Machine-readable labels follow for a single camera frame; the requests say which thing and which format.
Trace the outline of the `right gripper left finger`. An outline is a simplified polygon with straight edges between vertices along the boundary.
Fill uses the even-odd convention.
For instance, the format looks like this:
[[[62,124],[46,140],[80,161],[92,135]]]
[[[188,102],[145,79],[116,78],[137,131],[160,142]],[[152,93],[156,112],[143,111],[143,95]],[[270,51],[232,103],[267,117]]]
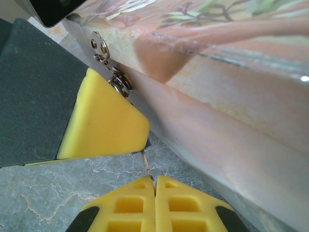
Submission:
[[[155,191],[140,177],[85,205],[65,232],[155,232]]]

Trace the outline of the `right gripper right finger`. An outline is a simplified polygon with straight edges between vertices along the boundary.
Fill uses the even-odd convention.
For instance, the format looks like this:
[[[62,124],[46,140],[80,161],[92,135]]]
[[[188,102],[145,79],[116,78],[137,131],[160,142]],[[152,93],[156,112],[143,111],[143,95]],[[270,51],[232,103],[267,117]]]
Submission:
[[[231,205],[168,176],[157,178],[156,232],[249,232]]]

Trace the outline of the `pink illustrated tin box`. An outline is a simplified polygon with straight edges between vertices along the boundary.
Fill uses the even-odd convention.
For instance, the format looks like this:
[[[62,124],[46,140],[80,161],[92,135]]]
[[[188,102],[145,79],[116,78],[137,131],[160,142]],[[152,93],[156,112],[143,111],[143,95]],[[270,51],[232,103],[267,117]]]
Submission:
[[[257,229],[309,232],[309,0],[87,0],[64,26]]]

